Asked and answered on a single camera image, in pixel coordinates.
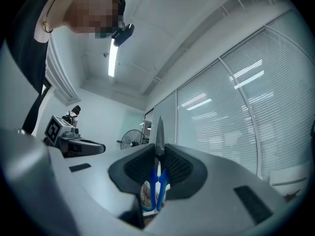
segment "blade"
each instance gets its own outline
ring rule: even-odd
[[[162,158],[164,156],[164,125],[162,116],[158,119],[157,124],[157,139],[156,139],[156,157]]]

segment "hair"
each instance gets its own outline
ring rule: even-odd
[[[72,109],[72,111],[78,115],[81,111],[81,108],[79,107],[79,105],[77,105]]]

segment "black shirt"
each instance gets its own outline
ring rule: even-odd
[[[47,43],[40,43],[34,39],[34,31],[38,18],[48,0],[26,0],[16,15],[6,41],[12,57],[28,82],[38,92],[38,98],[34,102],[24,122],[23,129],[32,133],[38,115],[41,91],[45,78],[45,62],[47,55]]]

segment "electric fan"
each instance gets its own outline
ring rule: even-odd
[[[117,143],[120,143],[120,149],[124,149],[135,147],[141,144],[147,144],[148,141],[141,131],[132,129],[125,133],[122,140],[117,141]]]

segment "ceiling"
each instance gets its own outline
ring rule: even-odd
[[[90,84],[145,97],[173,64],[214,24],[253,0],[126,0],[124,22],[133,35],[118,49],[115,77],[108,76],[111,39],[79,36]]]

